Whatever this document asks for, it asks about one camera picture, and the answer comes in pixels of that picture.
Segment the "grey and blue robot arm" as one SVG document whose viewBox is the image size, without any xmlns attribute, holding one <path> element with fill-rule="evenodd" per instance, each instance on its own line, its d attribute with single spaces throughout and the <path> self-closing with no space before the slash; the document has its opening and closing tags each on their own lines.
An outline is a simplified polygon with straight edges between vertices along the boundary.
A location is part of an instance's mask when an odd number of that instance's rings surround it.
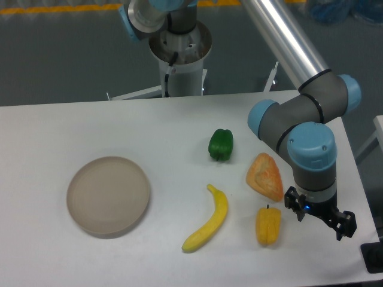
<svg viewBox="0 0 383 287">
<path fill-rule="evenodd" d="M 352 237 L 355 215 L 337 207 L 337 147 L 327 123 L 358 106 L 359 84 L 332 72 L 285 3 L 242 5 L 299 92 L 283 104 L 262 100 L 248 114 L 251 131 L 293 170 L 295 185 L 284 204 L 298 220 L 305 215 L 321 219 L 337 239 Z M 149 40 L 159 61 L 163 97 L 200 96 L 202 61 L 212 39 L 197 20 L 196 1 L 130 1 L 118 12 L 132 40 Z"/>
</svg>

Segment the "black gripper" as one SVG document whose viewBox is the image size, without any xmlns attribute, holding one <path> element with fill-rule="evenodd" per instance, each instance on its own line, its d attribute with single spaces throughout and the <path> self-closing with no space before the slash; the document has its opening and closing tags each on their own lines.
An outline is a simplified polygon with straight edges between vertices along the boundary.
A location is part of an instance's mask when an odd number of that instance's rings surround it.
<svg viewBox="0 0 383 287">
<path fill-rule="evenodd" d="M 335 196 L 322 202 L 309 201 L 304 194 L 299 194 L 293 186 L 290 186 L 284 194 L 285 207 L 297 215 L 298 221 L 302 221 L 305 214 L 319 218 L 328 227 L 335 230 L 336 240 L 341 241 L 343 237 L 351 238 L 354 235 L 357 222 L 353 212 L 338 211 L 336 203 Z"/>
</svg>

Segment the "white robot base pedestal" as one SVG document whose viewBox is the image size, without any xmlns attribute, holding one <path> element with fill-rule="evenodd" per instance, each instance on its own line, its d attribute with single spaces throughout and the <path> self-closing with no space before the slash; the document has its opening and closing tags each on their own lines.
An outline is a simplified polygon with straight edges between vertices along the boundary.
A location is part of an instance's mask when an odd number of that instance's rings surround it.
<svg viewBox="0 0 383 287">
<path fill-rule="evenodd" d="M 203 64 L 212 47 L 212 36 L 200 21 L 185 34 L 163 31 L 149 39 L 152 55 L 159 63 L 163 97 L 201 96 Z"/>
</svg>

